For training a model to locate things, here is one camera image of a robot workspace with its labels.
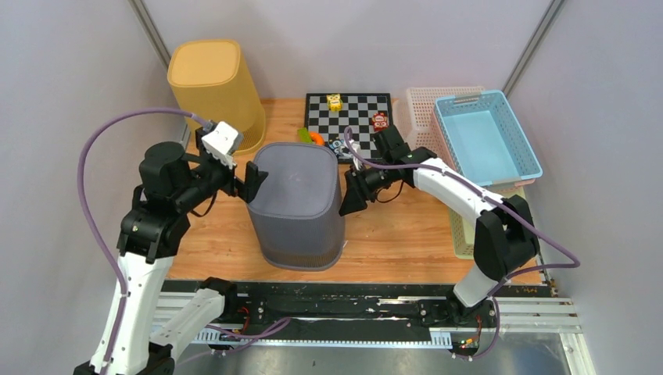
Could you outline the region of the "grey and yellow laundry bin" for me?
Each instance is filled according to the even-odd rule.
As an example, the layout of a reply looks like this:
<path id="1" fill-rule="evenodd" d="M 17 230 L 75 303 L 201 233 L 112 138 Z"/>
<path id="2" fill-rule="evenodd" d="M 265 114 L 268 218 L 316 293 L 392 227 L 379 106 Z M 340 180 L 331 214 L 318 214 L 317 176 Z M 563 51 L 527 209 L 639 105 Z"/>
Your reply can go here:
<path id="1" fill-rule="evenodd" d="M 324 146 L 278 142 L 253 161 L 268 174 L 247 205 L 265 260 L 287 270 L 333 266 L 346 243 L 336 155 Z"/>

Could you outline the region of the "large white plastic basket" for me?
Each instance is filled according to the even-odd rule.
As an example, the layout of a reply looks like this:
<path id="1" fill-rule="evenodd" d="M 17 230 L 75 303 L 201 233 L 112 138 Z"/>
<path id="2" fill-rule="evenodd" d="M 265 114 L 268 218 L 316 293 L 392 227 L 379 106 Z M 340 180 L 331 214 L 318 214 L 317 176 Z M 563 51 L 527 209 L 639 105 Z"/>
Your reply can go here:
<path id="1" fill-rule="evenodd" d="M 483 86 L 410 87 L 392 106 L 395 127 L 411 149 L 425 147 L 437 156 L 443 150 L 443 138 L 431 127 L 431 116 L 437 98 L 470 95 L 484 91 Z"/>

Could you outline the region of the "green plastic basket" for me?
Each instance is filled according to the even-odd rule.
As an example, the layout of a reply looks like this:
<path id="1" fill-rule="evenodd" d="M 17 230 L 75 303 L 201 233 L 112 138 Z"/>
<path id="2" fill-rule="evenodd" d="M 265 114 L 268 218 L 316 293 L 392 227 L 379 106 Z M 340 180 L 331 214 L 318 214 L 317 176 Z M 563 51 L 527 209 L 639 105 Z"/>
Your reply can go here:
<path id="1" fill-rule="evenodd" d="M 509 198 L 513 195 L 526 197 L 525 187 L 533 184 L 534 180 L 526 180 L 523 184 L 515 184 L 506 187 L 485 187 L 487 191 Z M 459 259 L 473 260 L 475 248 L 475 230 L 473 226 L 460 214 L 449 210 L 450 230 L 453 242 L 454 255 Z"/>

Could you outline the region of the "yellow slatted laundry bin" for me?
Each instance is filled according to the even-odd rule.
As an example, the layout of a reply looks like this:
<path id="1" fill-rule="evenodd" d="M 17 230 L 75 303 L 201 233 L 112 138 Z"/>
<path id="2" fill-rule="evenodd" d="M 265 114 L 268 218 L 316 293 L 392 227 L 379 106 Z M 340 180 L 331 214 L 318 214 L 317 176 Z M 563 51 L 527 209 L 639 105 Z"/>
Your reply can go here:
<path id="1" fill-rule="evenodd" d="M 237 41 L 189 41 L 175 49 L 167 80 L 179 107 L 233 126 L 238 155 L 256 152 L 266 136 L 266 113 Z"/>

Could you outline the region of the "light blue plastic basket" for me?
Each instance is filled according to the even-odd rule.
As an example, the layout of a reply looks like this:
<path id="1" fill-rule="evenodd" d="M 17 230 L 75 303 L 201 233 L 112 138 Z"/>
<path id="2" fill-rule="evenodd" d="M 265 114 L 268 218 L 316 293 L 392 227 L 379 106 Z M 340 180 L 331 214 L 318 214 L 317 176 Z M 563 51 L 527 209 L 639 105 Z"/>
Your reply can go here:
<path id="1" fill-rule="evenodd" d="M 437 98 L 432 124 L 448 151 L 446 163 L 479 186 L 540 178 L 543 169 L 505 94 L 499 90 Z"/>

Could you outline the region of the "pink plastic basket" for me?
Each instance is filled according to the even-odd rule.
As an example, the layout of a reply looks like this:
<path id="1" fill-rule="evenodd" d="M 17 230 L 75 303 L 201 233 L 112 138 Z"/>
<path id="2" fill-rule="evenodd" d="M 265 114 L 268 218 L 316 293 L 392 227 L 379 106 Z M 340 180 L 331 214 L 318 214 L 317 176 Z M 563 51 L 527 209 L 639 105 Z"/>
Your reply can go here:
<path id="1" fill-rule="evenodd" d="M 528 184 L 532 184 L 536 181 L 536 178 L 529 179 L 511 179 L 511 180 L 497 180 L 494 181 L 489 187 L 495 190 L 511 190 L 516 189 Z"/>

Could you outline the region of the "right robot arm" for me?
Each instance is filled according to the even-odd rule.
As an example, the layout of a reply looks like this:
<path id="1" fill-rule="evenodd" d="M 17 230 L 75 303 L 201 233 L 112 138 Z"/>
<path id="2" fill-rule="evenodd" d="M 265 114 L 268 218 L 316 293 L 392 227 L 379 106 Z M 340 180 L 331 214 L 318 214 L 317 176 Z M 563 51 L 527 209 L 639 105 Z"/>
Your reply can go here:
<path id="1" fill-rule="evenodd" d="M 411 150 L 394 127 L 376 135 L 381 164 L 360 156 L 351 128 L 344 130 L 342 139 L 353 164 L 345 173 L 340 216 L 365 210 L 369 202 L 376 202 L 380 189 L 401 181 L 475 225 L 475 264 L 447 295 L 443 309 L 451 323 L 468 325 L 500 282 L 539 254 L 532 214 L 523 197 L 493 193 L 454 171 L 434 152 L 424 147 Z"/>

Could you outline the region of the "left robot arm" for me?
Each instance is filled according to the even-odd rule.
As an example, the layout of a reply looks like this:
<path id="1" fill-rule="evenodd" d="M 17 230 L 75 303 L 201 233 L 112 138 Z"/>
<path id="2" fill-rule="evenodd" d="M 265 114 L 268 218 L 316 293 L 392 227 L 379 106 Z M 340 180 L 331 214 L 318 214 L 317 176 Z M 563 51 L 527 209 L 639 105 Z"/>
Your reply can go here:
<path id="1" fill-rule="evenodd" d="M 267 178 L 252 162 L 244 179 L 236 177 L 233 155 L 243 136 L 229 124 L 201 127 L 195 136 L 195 155 L 174 141 L 145 152 L 138 168 L 142 182 L 120 224 L 113 309 L 95 354 L 75 373 L 171 374 L 208 323 L 229 323 L 238 316 L 236 285 L 211 277 L 159 330 L 152 328 L 159 293 L 196 207 L 219 192 L 251 202 Z"/>

